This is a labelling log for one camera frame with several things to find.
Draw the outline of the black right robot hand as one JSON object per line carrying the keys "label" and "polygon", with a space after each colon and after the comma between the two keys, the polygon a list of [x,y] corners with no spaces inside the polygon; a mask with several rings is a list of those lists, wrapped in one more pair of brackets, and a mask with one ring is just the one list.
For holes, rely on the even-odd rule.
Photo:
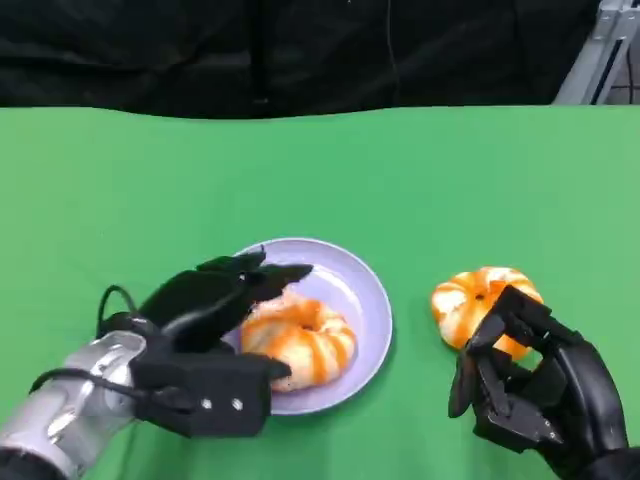
{"label": "black right robot hand", "polygon": [[506,287],[459,352],[448,415],[473,432],[561,469],[629,445],[622,401],[596,347],[550,308]]}

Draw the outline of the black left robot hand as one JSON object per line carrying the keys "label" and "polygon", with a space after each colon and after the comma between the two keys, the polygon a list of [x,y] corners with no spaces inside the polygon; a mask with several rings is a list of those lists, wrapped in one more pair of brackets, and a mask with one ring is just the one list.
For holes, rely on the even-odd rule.
{"label": "black left robot hand", "polygon": [[169,386],[178,362],[190,359],[230,368],[234,374],[250,373],[269,396],[271,384],[290,375],[290,367],[263,354],[237,355],[223,337],[255,306],[280,297],[313,267],[267,264],[265,259],[262,251],[217,257],[175,275],[145,300],[137,315],[151,326],[147,350],[132,364],[136,386]]}

